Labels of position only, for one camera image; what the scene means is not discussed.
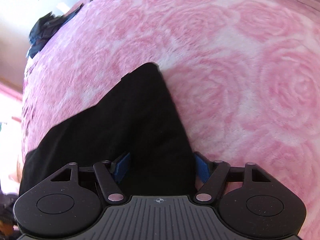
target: white wall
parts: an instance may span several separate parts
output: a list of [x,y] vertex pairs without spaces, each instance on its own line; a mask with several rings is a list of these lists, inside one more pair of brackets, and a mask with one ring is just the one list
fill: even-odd
[[0,0],[0,80],[22,90],[28,35],[36,21],[64,2],[70,8],[79,0]]

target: ribbed surface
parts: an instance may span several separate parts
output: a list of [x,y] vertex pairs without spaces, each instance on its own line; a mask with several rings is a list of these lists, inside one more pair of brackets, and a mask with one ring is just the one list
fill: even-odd
[[[109,207],[100,221],[70,240],[248,240],[226,228],[210,207],[186,196],[134,196]],[[22,236],[20,240],[32,240]],[[299,240],[296,236],[287,240]]]

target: bed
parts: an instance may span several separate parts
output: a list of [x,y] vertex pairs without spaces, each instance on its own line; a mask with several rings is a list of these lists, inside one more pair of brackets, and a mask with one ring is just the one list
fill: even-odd
[[305,203],[300,237],[320,238],[316,8],[298,0],[81,2],[25,69],[23,157],[52,126],[155,62],[193,150],[233,166],[258,163]]

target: fuzzy pink blanket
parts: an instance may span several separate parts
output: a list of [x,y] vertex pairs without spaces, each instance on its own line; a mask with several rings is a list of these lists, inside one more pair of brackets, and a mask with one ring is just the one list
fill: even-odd
[[300,237],[320,239],[318,13],[296,0],[87,2],[27,65],[23,154],[153,61],[193,150],[258,163],[305,203]]

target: pink blanket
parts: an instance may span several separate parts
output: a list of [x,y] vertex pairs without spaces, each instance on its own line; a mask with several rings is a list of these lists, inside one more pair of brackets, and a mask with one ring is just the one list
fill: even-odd
[[27,65],[23,154],[159,64],[192,148],[256,162],[307,207],[320,239],[320,17],[296,0],[94,0]]

